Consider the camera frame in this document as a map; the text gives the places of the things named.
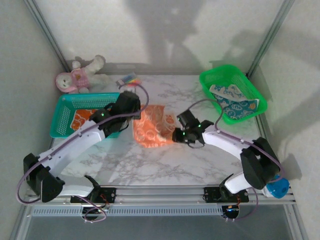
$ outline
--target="orange patterned cloth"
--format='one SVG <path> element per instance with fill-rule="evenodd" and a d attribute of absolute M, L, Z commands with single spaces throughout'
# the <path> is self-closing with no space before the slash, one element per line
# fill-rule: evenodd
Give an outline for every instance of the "orange patterned cloth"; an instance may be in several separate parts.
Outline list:
<path fill-rule="evenodd" d="M 71 128 L 78 130 L 87 121 L 97 109 L 77 109 L 74 113 L 73 120 L 71 122 Z"/>
<path fill-rule="evenodd" d="M 163 105 L 148 105 L 140 120 L 133 121 L 133 137 L 145 148 L 157 148 L 173 144 L 172 134 L 176 128 L 175 116 L 164 113 Z"/>

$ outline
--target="teal basket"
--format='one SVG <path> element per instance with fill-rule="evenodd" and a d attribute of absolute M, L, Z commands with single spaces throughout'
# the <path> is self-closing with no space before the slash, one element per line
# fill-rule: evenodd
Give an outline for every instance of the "teal basket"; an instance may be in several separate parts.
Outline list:
<path fill-rule="evenodd" d="M 56 104 L 50 136 L 52 138 L 67 138 L 75 131 L 71 128 L 77 109 L 101 109 L 107 104 L 115 103 L 118 92 L 64 94 Z M 109 138 L 117 138 L 120 133 L 113 133 Z"/>
<path fill-rule="evenodd" d="M 224 87 L 228 87 L 230 84 L 234 84 L 240 89 L 240 91 L 246 96 L 247 99 L 259 99 L 258 109 L 253 114 L 240 119 L 231 119 L 224 113 L 222 118 L 227 124 L 236 124 L 253 118 L 259 114 L 264 113 L 268 108 L 266 99 L 236 66 L 222 65 L 209 71 L 205 71 L 200 74 L 199 81 L 202 85 L 205 95 L 210 99 L 215 100 L 215 97 L 209 90 L 213 84 L 221 85 Z M 212 102 L 212 104 L 215 106 L 219 114 L 221 114 L 222 110 L 219 104 L 216 102 Z"/>

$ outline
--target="marble surface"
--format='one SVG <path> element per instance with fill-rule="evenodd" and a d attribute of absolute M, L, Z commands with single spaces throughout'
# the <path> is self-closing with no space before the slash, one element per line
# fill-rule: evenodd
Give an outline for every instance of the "marble surface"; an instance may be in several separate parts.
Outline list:
<path fill-rule="evenodd" d="M 111 76 L 117 80 L 120 76 Z M 165 105 L 165 111 L 178 115 L 192 103 L 205 98 L 198 76 L 140 76 L 150 96 L 150 104 Z M 109 85 L 104 91 L 114 91 Z M 141 103 L 146 97 L 137 89 Z M 200 120 L 215 122 L 219 114 L 210 102 L 192 108 Z M 236 125 L 223 120 L 219 127 L 234 134 L 255 139 L 259 136 L 254 118 Z M 232 173 L 241 171 L 241 162 L 214 146 L 192 149 L 175 143 L 159 148 L 143 148 L 133 139 L 132 126 L 118 138 L 105 139 L 89 148 L 62 172 L 65 175 L 92 176 L 101 185 L 206 185 L 219 184 Z"/>

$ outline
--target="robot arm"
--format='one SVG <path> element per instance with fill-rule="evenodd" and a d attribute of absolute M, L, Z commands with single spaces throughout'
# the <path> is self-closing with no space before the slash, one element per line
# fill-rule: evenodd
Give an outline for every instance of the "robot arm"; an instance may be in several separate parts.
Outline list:
<path fill-rule="evenodd" d="M 90 176 L 73 177 L 61 175 L 62 170 L 85 150 L 107 138 L 112 133 L 124 130 L 132 116 L 117 117 L 106 121 L 112 116 L 132 114 L 140 110 L 139 97 L 129 91 L 121 93 L 115 103 L 110 103 L 97 110 L 80 129 L 66 138 L 57 146 L 34 156 L 32 153 L 23 160 L 26 173 L 33 165 L 43 158 L 48 158 L 36 167 L 28 176 L 27 184 L 46 203 L 57 196 L 87 197 L 98 184 Z"/>
<path fill-rule="evenodd" d="M 230 139 L 221 134 L 220 130 L 215 128 L 213 122 L 205 120 L 200 123 L 190 110 L 184 111 L 177 118 L 182 125 L 182 129 L 175 129 L 172 136 L 173 141 L 188 145 L 199 141 L 203 145 L 213 145 L 241 161 L 243 172 L 232 174 L 220 184 L 222 198 L 228 199 L 239 191 L 251 187 L 261 190 L 279 173 L 280 169 L 273 161 L 248 145 L 258 146 L 278 161 L 266 139 L 262 137 L 256 140 L 242 139 L 242 141 Z"/>

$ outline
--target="stuffed toy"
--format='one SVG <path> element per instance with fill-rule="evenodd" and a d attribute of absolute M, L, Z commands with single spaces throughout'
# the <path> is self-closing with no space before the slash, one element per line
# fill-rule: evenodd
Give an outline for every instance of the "stuffed toy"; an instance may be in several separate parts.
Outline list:
<path fill-rule="evenodd" d="M 105 74 L 96 74 L 105 65 L 105 61 L 100 56 L 95 56 L 93 62 L 88 66 L 81 67 L 80 62 L 72 62 L 72 71 L 60 73 L 55 78 L 58 89 L 64 93 L 89 93 L 89 87 L 96 84 L 105 84 L 109 77 Z"/>

